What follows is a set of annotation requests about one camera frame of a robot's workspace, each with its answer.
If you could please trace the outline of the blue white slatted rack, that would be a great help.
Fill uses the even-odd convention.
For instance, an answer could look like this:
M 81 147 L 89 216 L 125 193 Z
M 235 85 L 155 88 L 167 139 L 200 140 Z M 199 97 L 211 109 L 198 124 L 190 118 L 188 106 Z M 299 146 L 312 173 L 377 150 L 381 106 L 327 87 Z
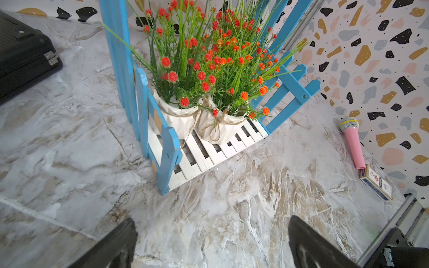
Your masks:
M 132 55 L 126 6 L 125 1 L 101 1 L 102 22 L 107 30 L 121 104 L 143 155 L 152 163 L 161 195 L 268 137 L 321 89 L 319 80 L 312 80 L 307 86 L 301 85 L 301 79 L 307 74 L 307 67 L 301 64 L 294 71 L 280 76 L 280 86 L 268 99 L 267 107 L 276 108 L 288 93 L 293 95 L 293 99 L 268 124 L 263 124 L 261 119 L 246 119 L 232 124 L 231 137 L 220 144 L 205 138 L 198 126 L 202 123 L 215 128 L 227 125 L 225 114 L 216 123 L 209 120 L 207 112 L 197 110 L 190 114 L 192 129 L 186 138 L 181 139 L 176 128 L 166 120 L 168 112 L 149 87 L 144 70 L 137 66 Z

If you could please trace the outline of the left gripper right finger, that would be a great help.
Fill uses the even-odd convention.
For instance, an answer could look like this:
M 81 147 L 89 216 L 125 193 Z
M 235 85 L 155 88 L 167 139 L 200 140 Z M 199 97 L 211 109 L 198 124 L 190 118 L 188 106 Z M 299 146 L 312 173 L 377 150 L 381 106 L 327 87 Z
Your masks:
M 289 246 L 297 268 L 357 268 L 311 226 L 293 215 L 288 226 Z

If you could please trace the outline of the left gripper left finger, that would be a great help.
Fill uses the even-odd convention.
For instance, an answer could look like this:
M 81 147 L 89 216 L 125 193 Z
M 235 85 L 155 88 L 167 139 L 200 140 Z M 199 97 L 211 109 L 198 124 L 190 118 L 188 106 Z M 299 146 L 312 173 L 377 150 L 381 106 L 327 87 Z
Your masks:
M 131 268 L 137 238 L 135 222 L 132 218 L 127 218 L 69 266 L 71 268 Z

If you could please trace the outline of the red flower pot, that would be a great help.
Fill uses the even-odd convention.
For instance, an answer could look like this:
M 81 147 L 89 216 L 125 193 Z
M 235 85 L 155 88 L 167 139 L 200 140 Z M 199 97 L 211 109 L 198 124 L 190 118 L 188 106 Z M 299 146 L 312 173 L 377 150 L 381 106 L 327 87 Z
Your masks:
M 209 70 L 247 65 L 258 70 L 274 68 L 276 73 L 279 72 L 280 59 L 265 47 L 276 40 L 277 35 L 271 35 L 271 27 L 257 20 L 260 8 L 259 4 L 239 1 L 236 8 L 222 8 L 214 12 L 204 56 Z
M 257 120 L 270 114 L 267 107 L 257 109 L 251 102 L 270 91 L 269 82 L 285 71 L 280 59 L 279 72 L 274 68 L 258 70 L 247 65 L 233 65 L 220 70 L 209 70 L 203 88 L 208 93 L 202 98 L 202 112 L 196 124 L 196 133 L 213 144 L 229 142 L 247 119 Z
M 171 1 L 167 8 L 145 10 L 143 32 L 149 44 L 146 60 L 128 45 L 132 55 L 152 75 L 154 98 L 179 139 L 189 138 L 200 115 L 207 68 L 203 54 L 210 20 L 194 1 Z

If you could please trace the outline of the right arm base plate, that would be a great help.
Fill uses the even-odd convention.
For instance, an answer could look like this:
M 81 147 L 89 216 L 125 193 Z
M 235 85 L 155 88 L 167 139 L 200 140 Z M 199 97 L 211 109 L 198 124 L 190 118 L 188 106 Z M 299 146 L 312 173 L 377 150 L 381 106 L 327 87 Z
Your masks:
M 429 249 L 411 246 L 402 231 L 393 228 L 364 267 L 427 268 L 428 266 Z

